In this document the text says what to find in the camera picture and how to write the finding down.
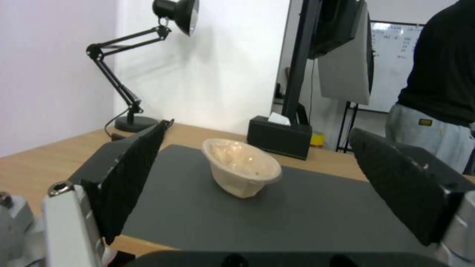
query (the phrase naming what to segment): paper bowl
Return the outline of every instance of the paper bowl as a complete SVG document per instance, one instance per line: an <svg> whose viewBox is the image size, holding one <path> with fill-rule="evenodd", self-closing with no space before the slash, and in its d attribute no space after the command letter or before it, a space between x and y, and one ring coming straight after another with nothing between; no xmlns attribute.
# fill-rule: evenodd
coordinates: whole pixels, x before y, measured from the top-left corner
<svg viewBox="0 0 475 267"><path fill-rule="evenodd" d="M272 156L246 143L207 139L202 151L209 160L214 180L239 198L255 196L281 176L280 164Z"/></svg>

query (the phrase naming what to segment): black foam pad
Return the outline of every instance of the black foam pad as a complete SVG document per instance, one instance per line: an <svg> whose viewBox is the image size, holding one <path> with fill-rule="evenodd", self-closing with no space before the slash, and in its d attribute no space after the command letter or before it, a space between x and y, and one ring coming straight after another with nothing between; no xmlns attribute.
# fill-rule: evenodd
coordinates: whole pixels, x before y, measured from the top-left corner
<svg viewBox="0 0 475 267"><path fill-rule="evenodd" d="M355 128L351 148L363 173L423 245L442 239L463 195L475 186L426 150Z"/></svg>
<svg viewBox="0 0 475 267"><path fill-rule="evenodd" d="M145 134L134 137L125 152L116 156L115 164L103 166L108 168L104 180L80 181L89 197L99 232L108 245L121 234L129 214L137 203L167 126L168 123L163 121L144 130ZM112 142L109 148L115 146L123 147L123 144Z"/></svg>

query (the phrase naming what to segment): black shirt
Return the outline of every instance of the black shirt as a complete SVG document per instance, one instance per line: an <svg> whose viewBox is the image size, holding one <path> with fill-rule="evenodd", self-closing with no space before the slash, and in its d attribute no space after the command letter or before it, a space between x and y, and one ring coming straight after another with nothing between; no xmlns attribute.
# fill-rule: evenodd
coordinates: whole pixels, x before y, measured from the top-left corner
<svg viewBox="0 0 475 267"><path fill-rule="evenodd" d="M475 121L475 0L460 0L425 25L398 104L440 121Z"/></svg>

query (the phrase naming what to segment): lamp arm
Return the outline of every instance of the lamp arm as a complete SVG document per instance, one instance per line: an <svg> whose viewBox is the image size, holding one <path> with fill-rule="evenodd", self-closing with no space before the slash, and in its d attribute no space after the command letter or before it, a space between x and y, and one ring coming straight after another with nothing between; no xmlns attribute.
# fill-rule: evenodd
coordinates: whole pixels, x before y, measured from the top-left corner
<svg viewBox="0 0 475 267"><path fill-rule="evenodd" d="M154 32L158 34L158 38L136 43L133 45L124 45L124 46L114 45L118 42L130 40L130 39L137 38L137 37L154 33ZM129 107L128 116L130 117L132 117L134 113L143 112L143 110L140 108L141 100L139 99L138 96L136 96L132 91L130 91L125 85L123 85L120 82L119 78L117 78L117 76L112 72L109 66L107 66L107 64L104 62L104 58L109 55L113 55L113 54L127 51L130 49L138 48L138 47L145 46L151 43L163 41L167 38L170 32L171 30L168 27L159 25L157 27L154 27L145 31L141 31L141 32L134 33L128 36L110 40L104 43L91 44L86 49L87 55L94 61L97 67L101 70L101 72L104 74L107 80L112 84L112 86L115 88L115 90L119 93L119 95L122 97L122 99L125 101L125 103ZM110 49L110 50L107 52L103 52L102 49Z"/></svg>

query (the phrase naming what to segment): wall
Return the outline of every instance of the wall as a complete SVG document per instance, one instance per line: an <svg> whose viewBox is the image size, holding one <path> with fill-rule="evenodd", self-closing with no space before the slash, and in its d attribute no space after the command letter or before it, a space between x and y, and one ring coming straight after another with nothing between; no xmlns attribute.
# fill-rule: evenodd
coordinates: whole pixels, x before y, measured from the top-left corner
<svg viewBox="0 0 475 267"><path fill-rule="evenodd" d="M117 56L119 77L142 99L145 115L244 134L249 119L268 115L289 0L202 0L192 37ZM151 1L120 1L119 35L157 24ZM125 109L116 98L115 112Z"/></svg>
<svg viewBox="0 0 475 267"><path fill-rule="evenodd" d="M0 157L101 128L113 90L86 46L115 36L115 0L0 1Z"/></svg>
<svg viewBox="0 0 475 267"><path fill-rule="evenodd" d="M426 23L433 15L443 8L453 4L456 0L367 0L368 10L371 19L384 21L398 21L409 23ZM299 20L299 13L302 6L302 0L292 0L292 8L289 14L289 25L295 25ZM285 43L282 52L282 58L287 58L292 54L293 43L295 41L296 28L287 27L285 33ZM282 72L287 65L284 61L279 66L279 78L283 79ZM315 61L315 68L312 75L313 61L307 61L305 78L302 84L300 102L305 105L307 112L312 108L309 114L310 122L315 131L324 132L326 136L327 148L334 150L340 130L345 103L343 101L333 100L321 97L320 82L318 74L318 64ZM312 77L313 77L313 97L312 95ZM274 105L274 110L280 110L278 105ZM385 114L358 112L355 120L355 126L384 136Z"/></svg>

